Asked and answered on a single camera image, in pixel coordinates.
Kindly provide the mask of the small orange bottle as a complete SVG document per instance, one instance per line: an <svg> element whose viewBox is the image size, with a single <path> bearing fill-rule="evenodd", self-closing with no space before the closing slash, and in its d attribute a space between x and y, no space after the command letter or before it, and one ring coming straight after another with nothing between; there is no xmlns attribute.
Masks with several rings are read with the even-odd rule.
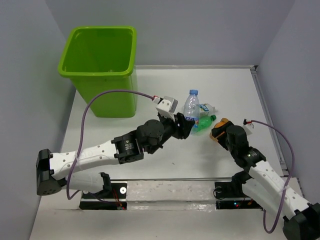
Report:
<svg viewBox="0 0 320 240"><path fill-rule="evenodd" d="M215 125L214 125L214 129L216 128L219 128L221 126L223 126L224 124L226 124L227 122L229 122L230 120L223 117L219 122L217 122ZM209 135L209 137L213 140L213 141L216 141L217 142L217 139L215 137L213 137L212 133Z"/></svg>

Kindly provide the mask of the blue water bottle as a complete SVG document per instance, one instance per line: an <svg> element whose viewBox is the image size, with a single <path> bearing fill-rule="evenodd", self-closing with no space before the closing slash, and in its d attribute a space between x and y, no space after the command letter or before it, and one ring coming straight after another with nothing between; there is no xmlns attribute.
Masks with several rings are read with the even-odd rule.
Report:
<svg viewBox="0 0 320 240"><path fill-rule="evenodd" d="M183 107L184 117L188 121L194 121L195 125L198 125L200 117L198 93L198 90L191 89Z"/></svg>

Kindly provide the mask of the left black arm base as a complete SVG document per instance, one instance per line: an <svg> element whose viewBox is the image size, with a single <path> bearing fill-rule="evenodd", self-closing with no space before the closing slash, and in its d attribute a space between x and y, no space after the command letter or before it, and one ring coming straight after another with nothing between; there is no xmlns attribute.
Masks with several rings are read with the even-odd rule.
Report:
<svg viewBox="0 0 320 240"><path fill-rule="evenodd" d="M79 208L81 210L127 210L127 181L111 181L107 173L101 172L102 190L97 193L82 193Z"/></svg>

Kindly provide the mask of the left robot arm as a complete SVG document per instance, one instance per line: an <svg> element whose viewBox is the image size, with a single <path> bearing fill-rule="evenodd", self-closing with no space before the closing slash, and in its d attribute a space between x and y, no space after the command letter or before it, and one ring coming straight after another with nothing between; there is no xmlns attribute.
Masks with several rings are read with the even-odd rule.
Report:
<svg viewBox="0 0 320 240"><path fill-rule="evenodd" d="M104 198L111 191L108 174L100 172L97 176L82 176L77 173L95 167L142 160L145 153L151 155L163 148L171 137L186 139L194 123L194 120L187 120L182 113L177 113L173 118L160 116L158 120L148 120L127 134L85 148L80 153L52 153L47 148L42 149L36 161L36 193L48 196L69 186L70 189L87 191Z"/></svg>

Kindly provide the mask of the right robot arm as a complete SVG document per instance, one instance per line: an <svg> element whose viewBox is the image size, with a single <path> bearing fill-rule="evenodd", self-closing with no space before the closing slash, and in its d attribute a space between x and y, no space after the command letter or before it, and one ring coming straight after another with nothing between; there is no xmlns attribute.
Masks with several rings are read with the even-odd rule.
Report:
<svg viewBox="0 0 320 240"><path fill-rule="evenodd" d="M289 186L266 157L249 145L245 129L223 118L211 130L211 138L226 149L242 168L231 178L230 190L256 201L263 211L283 219L288 240L317 240L320 237L320 205L312 204Z"/></svg>

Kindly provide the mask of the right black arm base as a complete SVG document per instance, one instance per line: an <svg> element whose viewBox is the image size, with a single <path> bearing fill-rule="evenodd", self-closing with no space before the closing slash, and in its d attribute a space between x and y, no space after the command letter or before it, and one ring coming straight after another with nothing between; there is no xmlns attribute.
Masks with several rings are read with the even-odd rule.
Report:
<svg viewBox="0 0 320 240"><path fill-rule="evenodd" d="M218 210L244 210L244 209L262 209L262 207L244 194L242 185L251 177L241 171L231 177L231 181L217 181L214 183L212 192L216 199L216 208Z"/></svg>

